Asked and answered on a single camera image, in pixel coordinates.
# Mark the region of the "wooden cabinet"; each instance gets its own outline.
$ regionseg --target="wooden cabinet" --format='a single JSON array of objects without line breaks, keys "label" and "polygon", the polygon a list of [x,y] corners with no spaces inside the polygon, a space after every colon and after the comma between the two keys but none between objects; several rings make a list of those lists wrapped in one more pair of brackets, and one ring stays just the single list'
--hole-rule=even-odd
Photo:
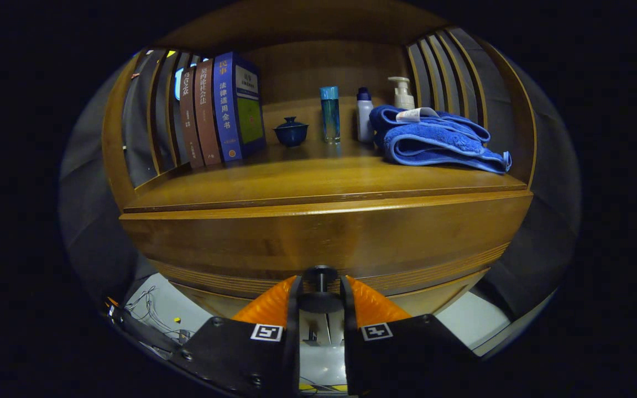
[{"label": "wooden cabinet", "polygon": [[[447,22],[400,2],[291,3],[272,5],[271,12],[266,7],[263,0],[234,3],[155,44],[208,56],[241,51],[259,66],[268,138],[260,153],[201,170],[178,164],[175,156],[175,169],[133,188],[121,119],[137,58],[117,80],[106,109],[103,154],[124,230],[181,292],[218,315],[231,316],[279,280],[318,264],[361,279],[415,315],[443,308],[505,251],[528,211],[536,134],[526,125],[531,110],[514,110],[520,135],[513,151],[521,155],[514,162],[523,162],[515,173],[389,164],[371,145],[354,141],[354,94],[369,86],[375,105],[390,103],[388,76],[415,80],[409,45]],[[321,18],[291,17],[311,12],[342,15],[338,28],[324,29]],[[252,13],[267,18],[243,16]],[[228,25],[218,22],[223,15]],[[354,30],[349,21],[356,19],[367,30]],[[397,26],[402,20],[411,22]],[[487,50],[494,59],[500,56]],[[502,56],[498,61],[500,71],[510,73]],[[478,88],[473,63],[459,65],[470,69],[455,76],[472,77],[470,84]],[[153,81],[171,98],[172,76],[157,73]],[[526,93],[515,87],[519,79],[503,79],[513,86],[514,103],[528,106]],[[326,85],[339,85],[341,93],[339,145],[319,139],[318,88]],[[484,121],[485,101],[478,100],[473,113]],[[285,116],[309,124],[299,147],[276,141],[272,128]],[[175,136],[173,123],[166,124],[167,132],[157,132],[151,121],[149,126],[150,137]],[[158,156],[155,139],[149,141],[152,156]]]}]

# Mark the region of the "towel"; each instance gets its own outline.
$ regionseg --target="towel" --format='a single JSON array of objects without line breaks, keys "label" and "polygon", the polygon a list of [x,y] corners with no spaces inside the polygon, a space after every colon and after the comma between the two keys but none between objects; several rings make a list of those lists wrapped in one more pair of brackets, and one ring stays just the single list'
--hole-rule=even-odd
[{"label": "towel", "polygon": [[[377,131],[377,135],[374,138],[375,144],[382,148],[382,139],[387,130],[402,126],[405,124],[412,124],[414,122],[397,121],[397,114],[406,111],[405,109],[396,108],[392,105],[381,105],[374,108],[369,115],[370,123]],[[420,123],[439,124],[441,128],[448,129],[455,133],[462,133],[471,139],[478,139],[481,143],[487,143],[490,141],[490,133],[478,124],[471,122],[467,118],[461,116],[452,115],[446,112],[435,112],[437,116],[420,116]]]},{"label": "towel", "polygon": [[384,149],[385,158],[407,166],[462,164],[492,173],[504,174],[513,160],[485,148],[490,139],[485,129],[468,119],[445,112],[420,116],[419,122],[397,121],[394,106],[379,106],[370,112],[376,129],[375,144]]}]

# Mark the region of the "book spine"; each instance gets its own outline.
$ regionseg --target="book spine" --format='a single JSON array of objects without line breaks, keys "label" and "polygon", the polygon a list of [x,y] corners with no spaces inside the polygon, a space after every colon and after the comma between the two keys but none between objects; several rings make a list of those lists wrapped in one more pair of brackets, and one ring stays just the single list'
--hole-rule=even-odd
[{"label": "book spine", "polygon": [[213,118],[212,75],[213,60],[204,61],[196,66],[193,83],[198,139],[203,152],[203,159],[207,165],[217,164],[222,161]]},{"label": "book spine", "polygon": [[224,161],[242,159],[235,109],[235,90],[233,89],[235,82],[232,64],[232,53],[226,53],[215,58],[213,66],[215,121],[217,122],[218,140]]},{"label": "book spine", "polygon": [[181,128],[184,131],[184,143],[190,166],[193,169],[203,167],[203,154],[200,151],[200,141],[196,131],[195,109],[193,108],[193,77],[195,67],[186,68],[181,75],[179,110],[181,113]]}]

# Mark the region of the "brown book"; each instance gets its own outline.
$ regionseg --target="brown book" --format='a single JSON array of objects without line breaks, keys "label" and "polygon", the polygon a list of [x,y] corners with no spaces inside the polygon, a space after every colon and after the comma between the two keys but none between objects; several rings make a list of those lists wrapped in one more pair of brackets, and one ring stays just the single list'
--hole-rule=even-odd
[{"label": "brown book", "polygon": [[203,167],[203,153],[200,151],[200,141],[195,124],[195,107],[193,106],[193,77],[195,66],[184,69],[181,74],[179,109],[181,113],[181,128],[184,131],[184,146],[188,153],[190,166],[193,169]]},{"label": "brown book", "polygon": [[222,161],[215,132],[215,120],[212,101],[213,58],[195,66],[193,96],[195,98],[195,123],[198,127],[198,139],[205,164]]}]

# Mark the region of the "book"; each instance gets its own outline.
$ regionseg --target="book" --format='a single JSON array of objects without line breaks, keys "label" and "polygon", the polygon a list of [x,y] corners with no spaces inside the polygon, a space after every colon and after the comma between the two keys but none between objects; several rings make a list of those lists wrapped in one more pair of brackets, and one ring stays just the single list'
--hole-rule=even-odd
[{"label": "book", "polygon": [[203,160],[206,165],[217,164],[222,161],[215,130],[215,115],[213,113],[212,75],[212,58],[195,66],[195,78],[193,79],[195,123],[200,142],[200,151],[203,153]]},{"label": "book", "polygon": [[223,161],[243,159],[267,145],[255,65],[237,53],[217,56],[213,102]]},{"label": "book", "polygon": [[184,146],[188,153],[188,160],[192,169],[203,167],[203,153],[200,151],[200,141],[195,123],[195,107],[193,106],[193,78],[195,66],[185,68],[181,75],[179,110],[181,113],[181,128],[184,132]]}]

